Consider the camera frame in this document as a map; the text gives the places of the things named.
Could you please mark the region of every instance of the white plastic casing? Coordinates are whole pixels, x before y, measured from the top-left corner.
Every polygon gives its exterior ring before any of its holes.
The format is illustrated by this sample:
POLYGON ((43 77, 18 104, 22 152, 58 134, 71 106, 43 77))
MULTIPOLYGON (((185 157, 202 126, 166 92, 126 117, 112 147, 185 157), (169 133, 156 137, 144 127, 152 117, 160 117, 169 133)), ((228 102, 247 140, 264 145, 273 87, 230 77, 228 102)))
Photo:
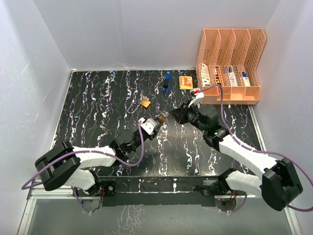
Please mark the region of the white plastic casing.
POLYGON ((87 190, 94 184, 95 184, 94 176, 91 174, 89 170, 77 169, 65 182, 64 185, 87 190))
MULTIPOLYGON (((241 145, 252 148, 242 141, 240 141, 240 143, 241 145)), ((245 167, 250 169, 256 176, 258 176, 260 180, 262 180, 262 175, 265 172, 264 169, 270 169, 277 163, 275 158, 266 154, 255 153, 242 148, 230 135, 223 138, 223 141, 220 142, 220 152, 239 161, 245 167)))
MULTIPOLYGON (((190 92, 192 91, 197 91, 197 90, 200 90, 200 88, 195 88, 195 89, 192 89, 190 92)), ((200 92, 200 93, 196 93, 193 97, 192 97, 192 101, 189 103, 188 107, 190 107, 192 104, 199 104, 201 102, 201 100, 204 98, 204 94, 203 92, 200 92)))
MULTIPOLYGON (((79 148, 74 146, 74 151, 78 150, 96 150, 115 155, 115 152, 109 146, 102 148, 79 148)), ((77 156, 80 158, 80 169, 92 166, 112 166, 112 164, 115 162, 115 158, 99 153, 80 153, 77 156)))
POLYGON ((232 190, 241 190, 246 193, 261 197, 261 180, 255 175, 248 175, 239 171, 234 171, 225 179, 232 190))
POLYGON ((141 119, 138 120, 138 122, 141 121, 141 124, 143 124, 143 123, 145 122, 145 120, 146 120, 146 119, 142 117, 141 119))
POLYGON ((142 127, 142 129, 145 130, 145 132, 148 133, 148 135, 152 135, 154 128, 157 126, 157 123, 152 118, 149 118, 146 120, 145 123, 142 123, 140 126, 142 127))

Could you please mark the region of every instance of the marble pattern table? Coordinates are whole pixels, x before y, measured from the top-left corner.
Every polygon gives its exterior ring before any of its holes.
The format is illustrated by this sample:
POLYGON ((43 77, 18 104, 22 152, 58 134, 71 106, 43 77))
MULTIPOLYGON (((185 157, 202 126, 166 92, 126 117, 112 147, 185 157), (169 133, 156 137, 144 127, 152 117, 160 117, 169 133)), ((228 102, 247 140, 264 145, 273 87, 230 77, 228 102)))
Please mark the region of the marble pattern table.
MULTIPOLYGON (((172 70, 171 88, 162 92, 164 70, 79 71, 71 77, 54 143, 69 140, 78 147, 108 145, 123 129, 136 130, 137 121, 155 117, 160 111, 172 110, 191 98, 179 89, 179 76, 193 77, 195 70, 172 70), (140 95, 151 100, 148 109, 139 107, 127 113, 133 99, 140 95)), ((246 105, 225 105, 225 117, 236 135, 260 149, 260 144, 246 105)), ((138 160, 141 149, 130 154, 130 162, 138 160)), ((216 176, 228 168, 249 170, 231 157, 211 149, 202 133, 192 125, 179 125, 169 116, 158 136, 145 142, 145 155, 137 167, 93 167, 99 176, 216 176)))

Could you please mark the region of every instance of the orange box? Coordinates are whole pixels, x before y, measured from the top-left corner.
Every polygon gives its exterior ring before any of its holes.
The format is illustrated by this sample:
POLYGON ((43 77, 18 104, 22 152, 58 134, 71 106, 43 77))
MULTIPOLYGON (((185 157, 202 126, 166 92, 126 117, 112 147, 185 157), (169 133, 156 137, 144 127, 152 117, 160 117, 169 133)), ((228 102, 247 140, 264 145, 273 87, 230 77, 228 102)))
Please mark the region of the orange box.
POLYGON ((192 90, 192 77, 190 76, 179 76, 179 89, 181 90, 192 90))
MULTIPOLYGON (((218 67, 220 82, 223 86, 224 104, 256 104, 260 100, 261 87, 256 76, 266 36, 262 29, 204 29, 196 72, 198 86, 203 89, 201 79, 202 63, 208 65, 211 85, 216 84, 215 68, 218 67), (229 82, 228 68, 233 66, 238 87, 232 87, 229 82), (250 87, 246 87, 242 71, 249 77, 250 87)), ((220 104, 219 88, 204 92, 202 104, 220 104)))

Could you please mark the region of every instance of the cable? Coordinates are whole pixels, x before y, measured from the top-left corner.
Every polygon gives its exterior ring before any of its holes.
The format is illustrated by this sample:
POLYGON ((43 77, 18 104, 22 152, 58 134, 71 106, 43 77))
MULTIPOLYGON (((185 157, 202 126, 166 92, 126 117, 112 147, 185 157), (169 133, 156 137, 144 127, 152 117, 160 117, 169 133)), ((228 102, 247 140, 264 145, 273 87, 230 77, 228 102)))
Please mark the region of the cable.
POLYGON ((231 196, 230 196, 230 198, 228 199, 228 200, 233 200, 233 199, 235 199, 237 197, 237 190, 234 190, 234 191, 232 191, 231 192, 231 196))
POLYGON ((102 202, 103 202, 103 197, 104 197, 104 188, 102 187, 102 189, 100 190, 100 203, 99 206, 97 208, 95 208, 91 213, 94 213, 96 210, 101 208, 102 202))
POLYGON ((143 159, 143 154, 144 154, 144 151, 145 151, 145 147, 144 147, 144 139, 143 139, 143 135, 142 135, 142 130, 141 130, 141 121, 138 122, 138 129, 139 129, 139 134, 140 134, 140 140, 141 140, 141 154, 140 154, 140 158, 138 160, 138 162, 136 163, 133 163, 133 164, 130 164, 130 163, 127 163, 125 161, 123 161, 122 159, 118 158, 117 156, 113 155, 113 154, 109 154, 109 153, 105 153, 105 152, 102 152, 102 151, 97 151, 97 150, 93 150, 93 151, 90 151, 90 150, 79 150, 79 151, 73 151, 73 152, 70 152, 70 153, 66 153, 60 157, 58 157, 57 159, 53 160, 51 163, 49 163, 48 165, 46 165, 44 168, 42 168, 40 171, 38 171, 33 177, 31 177, 23 186, 22 186, 22 190, 25 190, 25 189, 29 189, 29 188, 33 188, 35 186, 38 186, 38 185, 42 185, 43 183, 40 182, 40 183, 36 183, 34 185, 29 185, 29 183, 31 183, 34 179, 36 179, 40 174, 42 174, 45 170, 47 170, 48 168, 50 168, 52 165, 56 164, 58 161, 68 157, 68 156, 71 156, 73 154, 79 154, 79 153, 98 153, 98 154, 105 154, 107 156, 110 156, 110 157, 113 157, 115 159, 117 159, 119 162, 121 162, 122 164, 126 165, 126 166, 136 166, 136 165, 139 165, 143 159))
POLYGON ((231 212, 239 211, 239 210, 244 206, 244 204, 246 203, 246 199, 247 199, 247 198, 248 198, 248 194, 246 193, 245 198, 244 198, 244 201, 242 202, 242 204, 241 204, 238 208, 236 208, 235 210, 233 210, 233 211, 231 211, 231 212))
MULTIPOLYGON (((262 151, 262 150, 256 150, 256 149, 253 149, 252 147, 249 148, 245 145, 241 145, 239 139, 235 136, 234 133, 232 133, 232 131, 230 130, 229 126, 227 125, 226 121, 225 121, 225 118, 224 118, 224 111, 223 111, 223 87, 219 84, 215 84, 215 85, 212 85, 210 87, 207 87, 207 88, 204 88, 198 92, 195 92, 195 93, 201 93, 201 92, 204 92, 204 91, 207 91, 213 87, 219 87, 220 90, 221 90, 221 115, 222 115, 222 121, 225 125, 225 127, 227 128, 227 130, 229 131, 231 137, 234 139, 234 141, 239 144, 242 148, 246 149, 246 150, 249 150, 249 151, 252 151, 252 152, 256 152, 256 153, 263 153, 263 154, 271 154, 271 155, 277 155, 277 156, 280 156, 282 158, 286 158, 288 159, 289 161, 291 161, 293 164, 295 164, 299 170, 302 171, 302 173, 307 177, 307 179, 309 180, 310 184, 312 185, 313 187, 313 180, 312 178, 309 176, 309 174, 305 171, 304 168, 302 168, 302 166, 300 166, 296 161, 292 160, 291 158, 287 157, 285 154, 282 154, 282 153, 278 153, 278 152, 273 152, 273 151, 262 151)), ((299 211, 299 212, 311 212, 313 211, 313 206, 310 207, 310 208, 307 208, 307 209, 302 209, 302 208, 297 208, 297 207, 294 207, 294 206, 291 206, 291 205, 287 205, 289 208, 293 209, 293 210, 296 210, 296 211, 299 211)))
POLYGON ((136 112, 136 110, 138 109, 138 107, 140 106, 140 104, 138 104, 138 106, 132 111, 130 112, 129 109, 136 103, 136 100, 132 100, 132 104, 129 106, 129 108, 127 109, 127 113, 128 114, 133 114, 134 112, 136 112))
POLYGON ((89 209, 84 205, 84 203, 82 203, 82 201, 79 199, 79 197, 77 196, 77 193, 75 192, 74 187, 71 187, 71 188, 72 188, 72 190, 73 190, 74 196, 76 197, 77 201, 78 201, 79 204, 82 206, 82 208, 84 208, 89 214, 92 214, 95 210, 94 210, 94 211, 89 210, 89 209))

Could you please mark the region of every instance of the white wall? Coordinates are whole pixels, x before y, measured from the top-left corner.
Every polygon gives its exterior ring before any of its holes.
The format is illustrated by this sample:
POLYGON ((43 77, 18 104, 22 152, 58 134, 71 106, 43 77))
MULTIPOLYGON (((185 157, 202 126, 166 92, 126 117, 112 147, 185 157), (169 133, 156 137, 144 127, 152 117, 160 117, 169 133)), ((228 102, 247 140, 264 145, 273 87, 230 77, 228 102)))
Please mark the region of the white wall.
POLYGON ((194 68, 203 28, 265 27, 279 0, 34 0, 72 69, 194 68))
POLYGON ((70 69, 32 0, 0 0, 0 233, 16 234, 21 186, 50 146, 70 69))
MULTIPOLYGON (((313 2, 283 0, 269 21, 257 70, 261 99, 256 116, 269 150, 297 160, 313 177, 313 2)), ((295 206, 313 205, 313 189, 301 175, 304 193, 295 206)), ((313 231, 313 212, 297 213, 304 234, 313 231)))

